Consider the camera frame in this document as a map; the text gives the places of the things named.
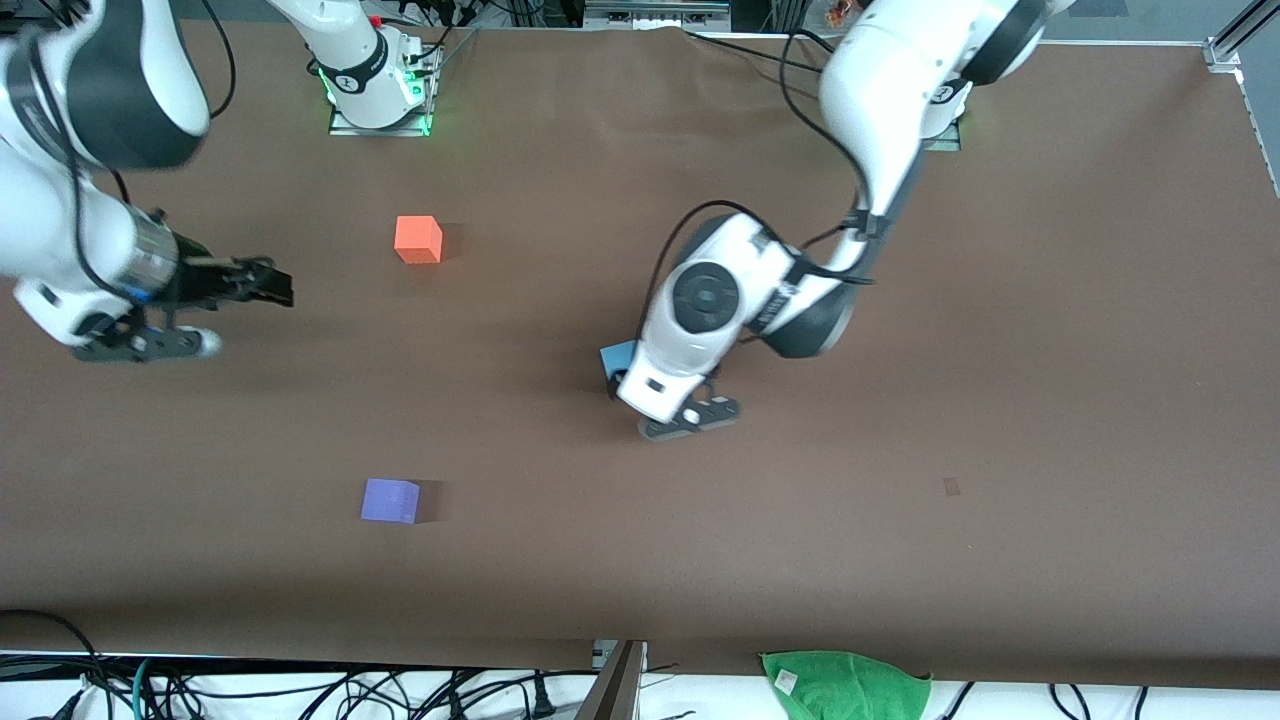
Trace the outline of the orange foam block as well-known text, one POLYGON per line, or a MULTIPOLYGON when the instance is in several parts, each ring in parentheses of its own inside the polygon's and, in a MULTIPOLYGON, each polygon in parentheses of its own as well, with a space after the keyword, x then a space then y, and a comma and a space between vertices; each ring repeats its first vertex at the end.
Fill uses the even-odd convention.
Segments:
POLYGON ((393 247, 406 264, 439 264, 443 259, 443 229, 435 217, 397 217, 393 247))

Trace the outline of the purple foam block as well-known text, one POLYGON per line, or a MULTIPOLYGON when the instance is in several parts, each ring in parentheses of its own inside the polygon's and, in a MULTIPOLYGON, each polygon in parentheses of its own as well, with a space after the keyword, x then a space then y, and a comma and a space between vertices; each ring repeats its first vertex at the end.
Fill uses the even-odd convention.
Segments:
POLYGON ((411 480, 370 478, 364 488, 360 519, 413 525, 417 521, 420 486, 411 480))

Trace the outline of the grey metal bar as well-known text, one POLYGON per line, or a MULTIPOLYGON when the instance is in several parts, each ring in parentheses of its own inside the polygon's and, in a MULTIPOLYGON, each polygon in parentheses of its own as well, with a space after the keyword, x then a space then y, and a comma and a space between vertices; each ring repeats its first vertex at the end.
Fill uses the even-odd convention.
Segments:
POLYGON ((598 673, 573 720, 636 720, 640 682, 646 671, 648 643, 617 641, 605 652, 598 673))

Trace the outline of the green cloth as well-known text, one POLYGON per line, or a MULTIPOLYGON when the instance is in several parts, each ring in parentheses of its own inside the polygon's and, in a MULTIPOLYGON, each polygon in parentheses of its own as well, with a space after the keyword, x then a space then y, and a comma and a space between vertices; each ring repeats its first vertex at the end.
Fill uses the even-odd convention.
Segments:
POLYGON ((828 650, 760 656, 788 720, 922 720, 932 676, 828 650))

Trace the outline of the aluminium corner profile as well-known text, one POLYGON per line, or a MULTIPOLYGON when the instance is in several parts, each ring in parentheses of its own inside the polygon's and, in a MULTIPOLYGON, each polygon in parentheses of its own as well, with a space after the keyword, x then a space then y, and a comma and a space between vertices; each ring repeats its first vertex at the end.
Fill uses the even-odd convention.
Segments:
POLYGON ((1280 18, 1280 0, 1251 0, 1203 45, 1211 73, 1233 73, 1240 65, 1239 51, 1272 20, 1280 18))

